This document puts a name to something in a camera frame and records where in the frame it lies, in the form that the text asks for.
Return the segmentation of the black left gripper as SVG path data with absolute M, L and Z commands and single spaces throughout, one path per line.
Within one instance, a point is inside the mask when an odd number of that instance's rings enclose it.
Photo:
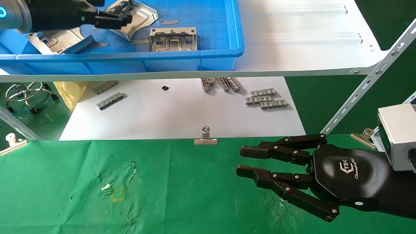
M 29 32 L 56 31 L 92 24 L 96 28 L 121 29 L 132 22 L 132 15 L 99 11 L 104 0 L 29 0 Z

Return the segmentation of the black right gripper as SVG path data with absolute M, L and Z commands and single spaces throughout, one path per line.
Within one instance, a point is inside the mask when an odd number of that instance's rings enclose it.
M 305 151 L 316 148 L 313 156 Z M 337 218 L 339 205 L 366 212 L 380 211 L 381 192 L 390 175 L 389 161 L 381 152 L 327 145 L 325 134 L 285 137 L 276 142 L 260 142 L 258 146 L 242 146 L 240 156 L 301 166 L 306 166 L 313 158 L 312 176 L 244 165 L 238 165 L 236 173 L 326 222 Z M 318 198 L 305 193 L 307 189 Z

